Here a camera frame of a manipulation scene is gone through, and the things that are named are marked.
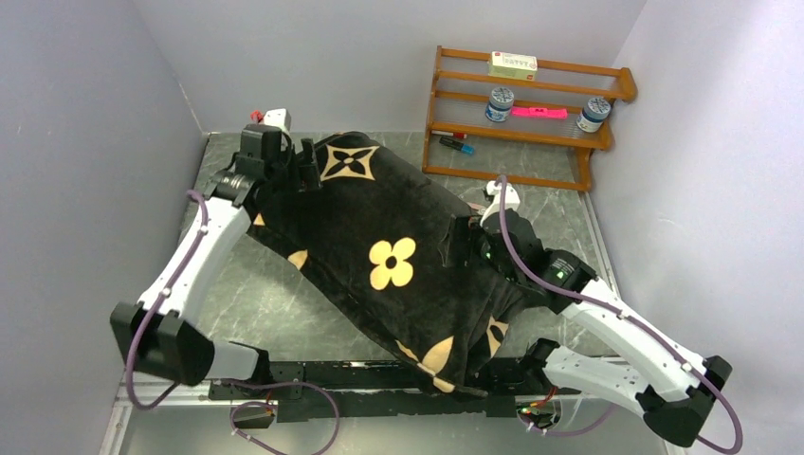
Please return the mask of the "black pillowcase with beige flowers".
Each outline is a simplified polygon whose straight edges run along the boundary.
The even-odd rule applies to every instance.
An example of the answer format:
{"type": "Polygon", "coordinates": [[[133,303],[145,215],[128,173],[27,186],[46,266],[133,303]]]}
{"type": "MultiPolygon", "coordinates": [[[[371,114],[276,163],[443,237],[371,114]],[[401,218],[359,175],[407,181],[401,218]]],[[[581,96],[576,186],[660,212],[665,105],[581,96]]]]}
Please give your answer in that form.
{"type": "Polygon", "coordinates": [[[486,397],[470,379],[523,311],[485,263],[447,267],[443,242],[469,205],[360,132],[318,141],[322,186],[274,196],[249,236],[295,265],[427,394],[486,397]]]}

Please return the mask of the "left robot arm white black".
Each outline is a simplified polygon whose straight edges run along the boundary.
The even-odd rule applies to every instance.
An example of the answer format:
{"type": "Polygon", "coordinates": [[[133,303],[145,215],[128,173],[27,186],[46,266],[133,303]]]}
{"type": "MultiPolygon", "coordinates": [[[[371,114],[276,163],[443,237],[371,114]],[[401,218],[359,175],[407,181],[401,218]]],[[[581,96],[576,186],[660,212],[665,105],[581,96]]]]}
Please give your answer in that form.
{"type": "Polygon", "coordinates": [[[197,212],[164,270],[136,302],[120,302],[112,311],[110,323],[128,382],[139,372],[187,386],[232,379],[247,398],[269,390],[267,351],[214,341],[195,324],[227,256],[268,203],[320,187],[311,139],[296,146],[279,127],[249,124],[243,129],[229,165],[201,191],[188,192],[197,212]]]}

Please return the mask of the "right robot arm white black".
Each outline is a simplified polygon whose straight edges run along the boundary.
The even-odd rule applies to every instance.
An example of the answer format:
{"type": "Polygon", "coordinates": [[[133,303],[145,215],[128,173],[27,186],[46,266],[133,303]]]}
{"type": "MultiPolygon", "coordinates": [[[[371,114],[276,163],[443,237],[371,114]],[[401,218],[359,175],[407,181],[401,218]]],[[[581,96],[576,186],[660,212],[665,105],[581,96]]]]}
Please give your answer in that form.
{"type": "Polygon", "coordinates": [[[445,265],[491,266],[527,302],[583,326],[625,361],[615,365],[541,338],[519,361],[527,390],[588,392],[630,410],[675,446],[704,440],[704,423],[733,371],[725,359],[702,357],[662,334],[575,254],[543,247],[513,209],[451,217],[441,248],[445,265]]]}

